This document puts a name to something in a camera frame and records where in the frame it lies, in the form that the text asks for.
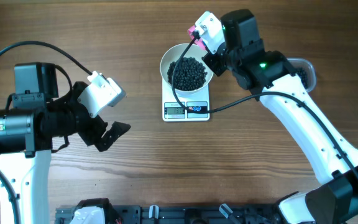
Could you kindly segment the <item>pink scoop with blue handle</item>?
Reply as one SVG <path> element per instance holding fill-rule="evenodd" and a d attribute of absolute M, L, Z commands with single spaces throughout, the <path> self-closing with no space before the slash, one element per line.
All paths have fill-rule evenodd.
<path fill-rule="evenodd" d="M 203 42 L 200 33 L 196 30 L 196 26 L 192 26 L 188 29 L 188 35 L 190 36 L 191 39 L 195 40 L 193 42 L 194 44 L 196 44 L 198 47 L 200 47 L 203 50 L 207 50 L 207 47 Z"/>

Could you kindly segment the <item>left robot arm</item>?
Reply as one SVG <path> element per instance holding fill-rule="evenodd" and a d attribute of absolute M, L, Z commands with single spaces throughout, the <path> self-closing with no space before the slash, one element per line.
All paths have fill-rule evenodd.
<path fill-rule="evenodd" d="M 72 82 L 59 96 L 53 63 L 24 63 L 14 68 L 15 92 L 0 110 L 0 206 L 3 223 L 48 223 L 48 172 L 53 139 L 77 134 L 103 152 L 130 126 L 108 124 L 100 111 L 115 106 L 125 91 L 111 78 L 93 72 Z"/>

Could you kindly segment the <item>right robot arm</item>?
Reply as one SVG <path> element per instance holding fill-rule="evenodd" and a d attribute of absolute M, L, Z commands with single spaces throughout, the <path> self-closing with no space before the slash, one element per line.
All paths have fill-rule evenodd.
<path fill-rule="evenodd" d="M 266 51 L 247 9 L 217 18 L 205 12 L 195 24 L 216 74 L 231 71 L 284 125 L 308 159 L 320 184 L 278 202 L 284 223 L 344 223 L 358 215 L 358 150 L 347 142 L 309 96 L 290 61 Z"/>

